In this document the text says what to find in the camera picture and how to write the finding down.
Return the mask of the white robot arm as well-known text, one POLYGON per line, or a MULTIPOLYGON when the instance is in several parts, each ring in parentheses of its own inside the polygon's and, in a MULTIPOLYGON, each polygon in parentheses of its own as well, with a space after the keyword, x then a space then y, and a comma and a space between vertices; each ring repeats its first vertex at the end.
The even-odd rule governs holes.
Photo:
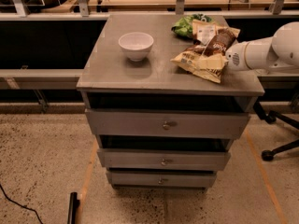
POLYGON ((235 71, 284 71, 299 67, 299 22, 282 25, 273 36, 232 45, 225 53, 235 71))

